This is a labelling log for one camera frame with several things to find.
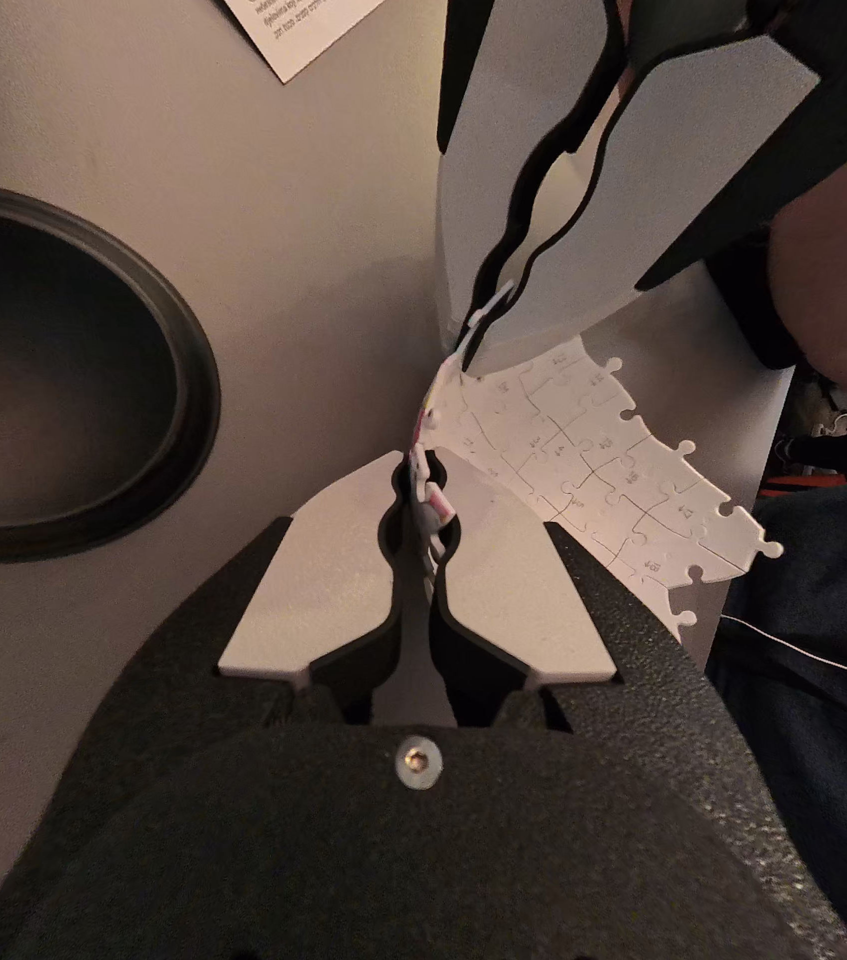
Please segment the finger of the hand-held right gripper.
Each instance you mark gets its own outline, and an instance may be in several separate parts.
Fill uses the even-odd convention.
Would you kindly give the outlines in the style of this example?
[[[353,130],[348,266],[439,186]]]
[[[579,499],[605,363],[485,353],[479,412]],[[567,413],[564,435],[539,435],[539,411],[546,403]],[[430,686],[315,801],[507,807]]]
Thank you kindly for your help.
[[[485,377],[593,327],[640,294],[670,245],[819,84],[768,34],[673,55],[613,114],[589,192],[539,247],[465,369]]]
[[[550,166],[614,84],[615,2],[448,2],[436,205],[447,353],[526,238]]]

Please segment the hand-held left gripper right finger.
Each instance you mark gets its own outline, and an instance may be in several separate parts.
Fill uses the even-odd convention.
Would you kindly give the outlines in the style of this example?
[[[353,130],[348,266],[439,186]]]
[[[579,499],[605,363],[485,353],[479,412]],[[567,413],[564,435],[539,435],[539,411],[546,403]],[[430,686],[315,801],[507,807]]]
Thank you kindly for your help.
[[[609,682],[617,667],[544,522],[467,460],[439,463],[455,511],[437,589],[450,628],[528,688]]]

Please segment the white instruction leaflet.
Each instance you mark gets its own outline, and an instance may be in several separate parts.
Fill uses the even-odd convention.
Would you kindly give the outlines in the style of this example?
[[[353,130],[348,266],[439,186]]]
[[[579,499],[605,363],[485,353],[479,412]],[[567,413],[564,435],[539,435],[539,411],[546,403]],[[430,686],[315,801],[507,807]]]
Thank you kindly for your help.
[[[225,1],[284,85],[381,5],[382,1]]]

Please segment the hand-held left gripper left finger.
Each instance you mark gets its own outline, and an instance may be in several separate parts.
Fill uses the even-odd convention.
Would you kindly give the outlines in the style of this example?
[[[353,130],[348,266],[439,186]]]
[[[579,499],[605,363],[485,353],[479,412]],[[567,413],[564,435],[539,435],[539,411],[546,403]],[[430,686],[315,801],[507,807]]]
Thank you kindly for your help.
[[[224,653],[227,677],[378,687],[396,667],[406,457],[391,451],[293,514]]]

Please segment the white puzzle piece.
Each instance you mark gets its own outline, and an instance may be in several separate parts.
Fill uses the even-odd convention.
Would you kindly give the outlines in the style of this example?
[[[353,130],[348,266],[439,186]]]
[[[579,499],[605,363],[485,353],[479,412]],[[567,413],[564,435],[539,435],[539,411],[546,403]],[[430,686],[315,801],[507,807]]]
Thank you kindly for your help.
[[[465,320],[452,354],[453,358],[459,361],[458,365],[463,374],[467,374],[472,366],[490,326],[509,309],[514,291],[515,282],[507,281],[483,306],[477,308]]]

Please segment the assembled white puzzle section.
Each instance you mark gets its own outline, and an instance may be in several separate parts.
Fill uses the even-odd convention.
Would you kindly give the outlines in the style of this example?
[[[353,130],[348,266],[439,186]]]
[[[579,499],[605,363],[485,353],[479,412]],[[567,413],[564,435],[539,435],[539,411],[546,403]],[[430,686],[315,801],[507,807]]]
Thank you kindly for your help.
[[[670,592],[742,576],[784,547],[687,462],[691,440],[655,438],[616,372],[580,337],[531,361],[476,377],[457,350],[421,404],[413,443],[450,450],[555,522],[679,638],[695,624]]]

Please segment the black round ball stand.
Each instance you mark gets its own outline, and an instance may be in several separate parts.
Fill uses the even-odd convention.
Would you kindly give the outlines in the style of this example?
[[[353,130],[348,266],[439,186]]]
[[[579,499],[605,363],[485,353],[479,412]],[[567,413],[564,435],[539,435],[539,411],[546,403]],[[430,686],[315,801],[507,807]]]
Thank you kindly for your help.
[[[0,188],[0,565],[153,522],[220,413],[214,352],[173,284],[95,223]]]

